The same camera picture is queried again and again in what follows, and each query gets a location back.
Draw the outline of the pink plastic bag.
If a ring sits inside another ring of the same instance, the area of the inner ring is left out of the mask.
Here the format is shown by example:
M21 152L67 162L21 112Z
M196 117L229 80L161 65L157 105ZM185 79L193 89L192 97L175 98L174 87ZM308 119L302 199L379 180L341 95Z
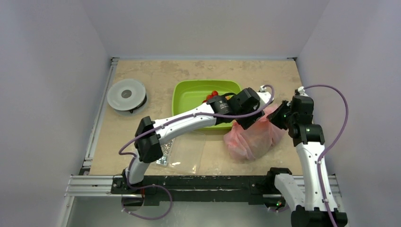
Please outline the pink plastic bag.
M277 104L266 107L265 115L246 130L237 122L233 123L231 131L223 137L232 159L254 161L278 145L286 131L272 124L267 117L277 108Z

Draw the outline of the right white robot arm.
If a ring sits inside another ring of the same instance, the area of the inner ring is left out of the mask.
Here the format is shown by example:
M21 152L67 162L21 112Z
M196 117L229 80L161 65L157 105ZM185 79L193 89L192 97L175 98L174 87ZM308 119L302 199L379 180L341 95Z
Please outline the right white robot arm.
M305 190L301 191L289 173L267 177L266 188L280 192L291 210L293 227L344 227L348 224L345 212L339 211L332 194L323 152L325 139L320 125L313 123L314 101L294 95L268 115L279 129L288 131L293 140L303 171Z

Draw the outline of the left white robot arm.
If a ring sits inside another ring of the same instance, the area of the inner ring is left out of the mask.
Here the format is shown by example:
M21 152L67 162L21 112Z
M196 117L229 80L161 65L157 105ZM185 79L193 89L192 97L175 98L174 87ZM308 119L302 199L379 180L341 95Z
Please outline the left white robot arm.
M212 96L194 109L169 118L142 118L135 137L119 150L119 154L123 155L123 150L131 144L136 149L132 161L125 169L123 188L128 193L140 190L146 170L150 163L163 156L161 146L168 141L191 131L232 121L247 129L264 116L264 108L273 99L274 91L266 91L266 86L261 86L259 91L248 87L238 94Z

